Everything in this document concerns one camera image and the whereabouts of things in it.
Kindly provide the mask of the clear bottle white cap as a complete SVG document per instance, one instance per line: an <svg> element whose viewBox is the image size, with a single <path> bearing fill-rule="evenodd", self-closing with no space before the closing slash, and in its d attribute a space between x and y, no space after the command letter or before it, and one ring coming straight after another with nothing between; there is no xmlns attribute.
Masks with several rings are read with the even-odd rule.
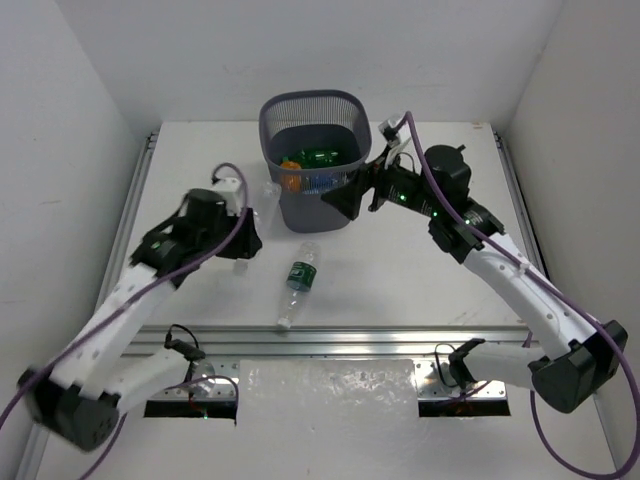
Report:
<svg viewBox="0 0 640 480"><path fill-rule="evenodd" d="M257 193L252 197L254 203L253 208L253 220L256 233L262 242L262 246L266 245L266 238L268 237L271 224L278 209L279 200L281 196L281 186L272 181L266 181L260 185L256 191ZM256 260L262 248L251 259L237 259L233 264L233 273L236 276L244 276L253 260Z"/></svg>

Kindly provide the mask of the clear bottle blue label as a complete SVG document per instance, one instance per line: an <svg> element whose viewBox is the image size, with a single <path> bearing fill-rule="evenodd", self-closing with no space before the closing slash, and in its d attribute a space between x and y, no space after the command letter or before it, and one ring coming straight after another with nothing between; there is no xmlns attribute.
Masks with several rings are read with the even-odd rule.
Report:
<svg viewBox="0 0 640 480"><path fill-rule="evenodd" d="M301 178L301 192L307 195L322 194L335 186L336 180L330 174L315 174Z"/></svg>

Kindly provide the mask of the green plastic bottle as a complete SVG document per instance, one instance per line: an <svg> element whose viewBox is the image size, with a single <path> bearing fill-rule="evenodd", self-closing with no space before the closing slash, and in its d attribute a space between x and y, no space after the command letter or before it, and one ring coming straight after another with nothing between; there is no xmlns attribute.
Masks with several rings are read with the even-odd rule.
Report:
<svg viewBox="0 0 640 480"><path fill-rule="evenodd" d="M290 160L303 169L332 168L343 164L341 154L331 149L300 150Z"/></svg>

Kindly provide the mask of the orange juice bottle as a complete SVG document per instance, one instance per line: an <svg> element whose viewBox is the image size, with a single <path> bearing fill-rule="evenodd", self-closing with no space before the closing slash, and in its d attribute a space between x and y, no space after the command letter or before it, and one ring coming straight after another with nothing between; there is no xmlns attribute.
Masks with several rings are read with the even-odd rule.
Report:
<svg viewBox="0 0 640 480"><path fill-rule="evenodd" d="M293 160L284 158L280 165L285 170L280 176L280 185L283 191L291 193L299 193L301 190L301 177L298 171L302 169L302 166Z"/></svg>

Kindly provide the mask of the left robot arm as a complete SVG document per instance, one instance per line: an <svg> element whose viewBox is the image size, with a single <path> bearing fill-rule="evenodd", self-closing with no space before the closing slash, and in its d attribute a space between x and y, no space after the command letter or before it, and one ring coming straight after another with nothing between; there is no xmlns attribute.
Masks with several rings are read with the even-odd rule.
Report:
<svg viewBox="0 0 640 480"><path fill-rule="evenodd" d="M204 352L170 339L153 355L117 372L118 359L154 311L217 256L253 258L262 242L235 178L194 188L148 231L103 304L47 367L26 369L17 387L32 420L83 452L100 447L133 407L183 382Z"/></svg>

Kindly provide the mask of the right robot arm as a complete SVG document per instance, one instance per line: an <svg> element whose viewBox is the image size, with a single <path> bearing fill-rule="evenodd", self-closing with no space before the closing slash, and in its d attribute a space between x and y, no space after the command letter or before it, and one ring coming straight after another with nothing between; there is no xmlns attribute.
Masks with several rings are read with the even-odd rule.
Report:
<svg viewBox="0 0 640 480"><path fill-rule="evenodd" d="M451 389L465 391L484 380L498 380L535 391L550 407L573 412L612 378L619 361L604 339L623 348L628 334L615 320L592 327L578 312L550 293L551 283L533 267L504 231L501 222L469 195L471 169L463 149L436 145L424 153L430 172L464 222L445 210L424 176L380 156L362 165L344 186L321 199L355 220L365 193L370 211L391 202L429 217L428 231L441 251L489 285L523 320L538 342L535 348L498 345L474 338L448 356L441 376Z"/></svg>

